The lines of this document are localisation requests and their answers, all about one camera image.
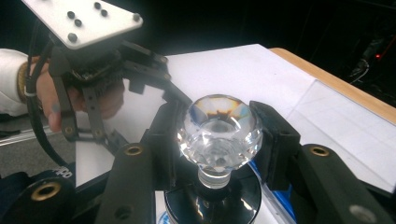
table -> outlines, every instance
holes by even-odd
[[[285,49],[271,49],[273,53],[285,59],[289,63],[296,65],[297,67],[303,69],[307,74],[317,78],[326,85],[330,86],[335,91],[339,91],[345,96],[349,97],[354,102],[366,107],[367,109],[373,111],[378,116],[386,119],[393,124],[396,124],[396,108],[388,105],[374,96],[361,91],[360,89],[346,83],[344,80],[335,77],[334,75],[316,67],[312,63],[298,57],[297,55],[285,50]]]

human hand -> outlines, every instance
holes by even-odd
[[[59,132],[61,126],[61,107],[58,95],[49,73],[49,64],[45,63],[36,83],[37,97],[41,101],[44,115],[49,120],[49,127],[53,132]],[[125,91],[122,81],[118,81],[107,87],[106,92],[101,96],[99,106],[103,119],[109,119],[117,114],[123,105],[123,93]],[[75,111],[85,111],[86,104],[84,96],[76,88],[67,90],[70,103]]]

faceted glass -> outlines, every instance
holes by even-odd
[[[208,95],[193,103],[178,124],[178,145],[199,167],[201,182],[220,189],[231,171],[249,162],[262,146],[262,123],[248,105],[228,95]]]

brass insert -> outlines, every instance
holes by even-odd
[[[53,197],[61,190],[61,185],[57,182],[49,182],[41,185],[32,193],[33,201],[44,201]]]
[[[71,133],[73,133],[73,128],[72,128],[72,127],[66,127],[66,128],[64,128],[64,131],[65,131],[67,134],[71,134]]]
[[[327,157],[330,155],[329,150],[323,147],[311,147],[309,150],[311,151],[312,154],[321,157]]]
[[[349,206],[349,212],[357,218],[360,222],[363,223],[376,223],[376,215],[370,211],[369,209],[358,205],[358,204],[352,204]]]
[[[103,135],[103,133],[102,133],[102,131],[100,131],[100,130],[96,130],[96,131],[95,131],[95,135],[100,137],[100,136]]]
[[[140,146],[127,147],[124,152],[128,156],[136,156],[143,152],[143,148]]]

white sleeve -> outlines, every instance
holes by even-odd
[[[13,49],[0,49],[0,113],[18,116],[27,107],[18,95],[18,71],[27,55]]]

